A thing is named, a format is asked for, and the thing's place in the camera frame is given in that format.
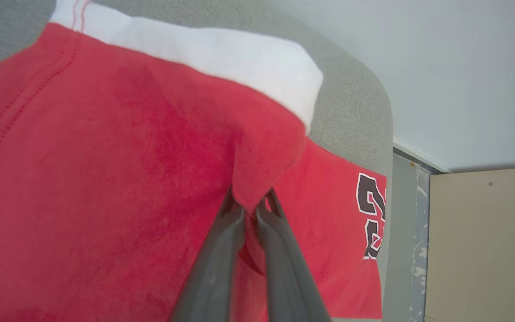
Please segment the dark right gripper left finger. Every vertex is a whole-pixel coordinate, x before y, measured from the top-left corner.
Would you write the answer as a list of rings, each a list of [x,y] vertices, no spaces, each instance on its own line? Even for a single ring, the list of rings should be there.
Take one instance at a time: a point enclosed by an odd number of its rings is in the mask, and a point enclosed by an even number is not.
[[[244,244],[245,210],[229,188],[174,306],[172,322],[231,320],[237,256]]]

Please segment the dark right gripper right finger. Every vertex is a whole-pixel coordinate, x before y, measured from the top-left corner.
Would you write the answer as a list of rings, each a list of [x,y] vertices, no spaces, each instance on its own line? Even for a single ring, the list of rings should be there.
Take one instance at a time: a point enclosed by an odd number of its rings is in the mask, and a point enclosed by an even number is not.
[[[266,258],[270,322],[330,322],[331,317],[274,189],[255,209],[257,235]]]

